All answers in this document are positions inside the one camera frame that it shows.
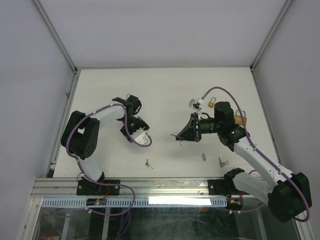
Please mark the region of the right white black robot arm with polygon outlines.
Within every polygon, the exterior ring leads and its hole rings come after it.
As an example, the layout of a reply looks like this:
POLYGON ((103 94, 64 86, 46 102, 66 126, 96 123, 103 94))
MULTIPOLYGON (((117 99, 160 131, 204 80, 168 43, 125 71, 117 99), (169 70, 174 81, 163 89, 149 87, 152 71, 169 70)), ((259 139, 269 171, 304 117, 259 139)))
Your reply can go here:
POLYGON ((189 106, 195 111, 187 125, 175 136, 177 141, 199 142, 204 134, 217 134, 220 142, 242 157, 260 175, 253 177, 235 168, 224 175, 226 192, 248 193, 266 204, 276 219, 285 223, 302 212, 310 213, 312 198, 306 175, 293 173, 280 163, 270 160, 250 139, 244 127, 238 125, 234 111, 227 101, 214 105, 214 116, 201 116, 203 100, 192 99, 189 106))

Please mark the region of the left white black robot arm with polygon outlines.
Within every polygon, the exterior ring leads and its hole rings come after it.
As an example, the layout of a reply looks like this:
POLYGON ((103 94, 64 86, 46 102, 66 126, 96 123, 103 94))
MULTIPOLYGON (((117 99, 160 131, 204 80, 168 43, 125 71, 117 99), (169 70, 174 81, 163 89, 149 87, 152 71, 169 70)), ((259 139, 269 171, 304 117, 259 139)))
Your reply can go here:
POLYGON ((142 108, 138 97, 127 95, 126 99, 116 97, 111 103, 90 113, 78 110, 71 113, 62 134, 60 144, 67 154, 74 158, 93 194, 100 194, 105 188, 104 172, 92 155, 98 144, 100 129, 114 121, 122 122, 122 135, 142 148, 150 147, 152 138, 148 135, 149 125, 136 115, 142 108))

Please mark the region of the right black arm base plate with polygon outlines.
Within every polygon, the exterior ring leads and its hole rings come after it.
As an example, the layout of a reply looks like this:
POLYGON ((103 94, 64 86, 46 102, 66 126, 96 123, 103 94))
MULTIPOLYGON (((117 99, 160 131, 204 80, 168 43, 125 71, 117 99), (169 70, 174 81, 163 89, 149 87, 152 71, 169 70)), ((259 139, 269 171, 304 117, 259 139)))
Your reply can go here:
POLYGON ((209 179, 207 183, 208 194, 211 196, 222 195, 230 198, 231 196, 239 196, 241 193, 230 179, 209 179))

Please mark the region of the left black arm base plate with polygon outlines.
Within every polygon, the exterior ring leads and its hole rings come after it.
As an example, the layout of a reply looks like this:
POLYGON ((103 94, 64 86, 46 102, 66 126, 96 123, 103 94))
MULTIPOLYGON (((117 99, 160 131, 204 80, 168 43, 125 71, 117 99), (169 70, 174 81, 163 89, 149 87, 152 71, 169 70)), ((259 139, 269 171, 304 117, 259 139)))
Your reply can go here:
POLYGON ((100 185, 81 179, 78 181, 76 195, 77 196, 118 196, 120 194, 120 180, 104 180, 104 184, 100 185))

